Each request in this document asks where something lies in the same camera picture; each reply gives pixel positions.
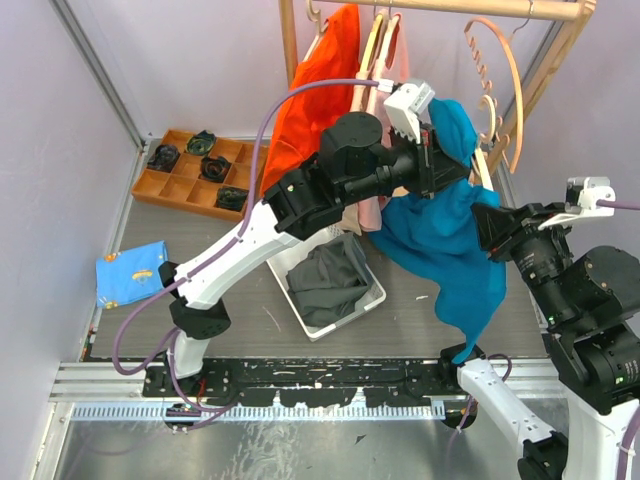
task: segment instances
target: red garment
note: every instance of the red garment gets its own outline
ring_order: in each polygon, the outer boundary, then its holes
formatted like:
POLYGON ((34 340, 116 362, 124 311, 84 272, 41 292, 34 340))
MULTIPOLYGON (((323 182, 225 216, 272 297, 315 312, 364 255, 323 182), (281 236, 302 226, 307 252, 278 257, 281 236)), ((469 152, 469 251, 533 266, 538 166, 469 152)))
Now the red garment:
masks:
MULTIPOLYGON (((360 68, 357 5, 345 5, 328 20, 322 40, 296 69, 291 89, 328 78, 355 78, 360 68)), ((260 192, 298 167, 320 148, 320 134, 349 111, 353 85, 314 88, 289 99, 273 128, 260 192)))

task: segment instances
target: gray cloth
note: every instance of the gray cloth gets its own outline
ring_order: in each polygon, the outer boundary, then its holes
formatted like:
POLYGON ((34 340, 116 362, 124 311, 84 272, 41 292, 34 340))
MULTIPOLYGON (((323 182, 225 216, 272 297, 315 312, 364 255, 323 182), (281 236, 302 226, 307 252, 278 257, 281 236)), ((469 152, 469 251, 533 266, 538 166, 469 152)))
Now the gray cloth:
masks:
POLYGON ((349 232, 319 245, 287 273, 289 296, 308 326, 326 327, 353 313, 373 283, 366 257, 349 232))

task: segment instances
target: patterned blue fabric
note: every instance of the patterned blue fabric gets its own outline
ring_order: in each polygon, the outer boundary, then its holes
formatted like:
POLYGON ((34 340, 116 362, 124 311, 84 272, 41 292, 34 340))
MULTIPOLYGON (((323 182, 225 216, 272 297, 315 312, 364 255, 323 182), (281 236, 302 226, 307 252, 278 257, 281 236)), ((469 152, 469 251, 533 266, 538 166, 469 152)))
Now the patterned blue fabric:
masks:
MULTIPOLYGON (((477 137, 462 106, 434 99, 429 114, 444 152, 471 166, 477 137)), ((475 202, 498 206, 500 197, 460 180, 432 200, 413 194, 393 198, 382 212, 382 230, 369 234, 394 262, 440 286, 436 315, 467 340, 456 364, 469 356, 507 290, 505 264, 489 261, 480 250, 471 214, 475 202)))
POLYGON ((162 290, 158 267, 166 260, 167 247, 156 242, 96 261, 98 306, 115 308, 162 290))

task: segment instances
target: wooden clothes rack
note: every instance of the wooden clothes rack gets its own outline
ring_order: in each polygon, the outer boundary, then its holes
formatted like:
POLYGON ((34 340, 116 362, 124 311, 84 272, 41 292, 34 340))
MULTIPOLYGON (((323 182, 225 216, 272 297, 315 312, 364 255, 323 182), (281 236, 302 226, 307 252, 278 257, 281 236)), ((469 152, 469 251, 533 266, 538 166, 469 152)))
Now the wooden clothes rack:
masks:
MULTIPOLYGON (((576 39, 582 32, 591 15, 595 11, 596 0, 577 0, 564 2, 561 0, 319 0, 331 3, 354 3, 414 10, 433 10, 439 12, 468 13, 476 15, 495 15, 502 17, 531 18, 562 22, 557 35, 538 63, 531 78, 522 89, 524 120, 538 103, 540 96, 547 88, 553 75, 562 64, 576 39)), ((279 0, 282 42, 289 84, 298 66, 296 45, 296 25, 293 16, 293 0, 279 0)), ((513 137, 516 130, 516 115, 511 112, 499 128, 498 138, 489 153, 487 165, 493 173, 500 165, 502 152, 507 148, 505 139, 513 137)))

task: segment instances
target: white laundry basket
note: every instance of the white laundry basket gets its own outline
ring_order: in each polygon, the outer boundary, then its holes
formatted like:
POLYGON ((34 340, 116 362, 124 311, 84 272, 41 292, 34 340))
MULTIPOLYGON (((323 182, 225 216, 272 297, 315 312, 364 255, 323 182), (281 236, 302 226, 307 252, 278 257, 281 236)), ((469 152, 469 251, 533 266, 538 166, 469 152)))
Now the white laundry basket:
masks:
POLYGON ((387 292, 384 291, 384 288, 382 288, 382 285, 380 285, 380 282, 378 281, 376 276, 373 274, 373 272, 367 265, 366 267, 369 273, 371 274, 373 283, 369 291, 365 293, 362 296, 362 298, 356 302, 355 309, 352 314, 347 315, 346 317, 341 318, 337 322, 322 328, 307 326, 302 321, 302 317, 300 316, 300 313, 298 312, 298 310, 296 310, 296 307, 293 304, 291 297, 289 296, 289 284, 287 283, 287 273, 289 273, 289 270, 295 267, 302 260, 305 260, 311 250, 316 248, 318 245, 322 245, 324 243, 327 243, 333 240, 336 237, 339 237, 343 233, 344 232, 336 226, 323 228, 316 234, 309 237, 304 242, 296 245, 293 248, 289 248, 288 250, 285 250, 284 252, 281 252, 278 255, 275 255, 271 257, 269 260, 267 260, 267 264, 269 265, 269 268, 273 272, 273 275, 276 277, 276 280, 278 281, 280 288, 282 288, 282 291, 284 292, 285 297, 287 297, 287 301, 289 302, 289 305, 291 305, 291 308, 293 309, 293 312, 296 314, 296 317, 298 318, 300 325, 302 325, 304 332, 307 334, 307 337, 309 337, 309 340, 311 340, 312 342, 315 342, 319 338, 322 338, 328 333, 333 332, 337 328, 340 328, 343 325, 346 325, 347 323, 364 315, 369 310, 380 305, 384 301, 384 299, 387 298, 387 292))

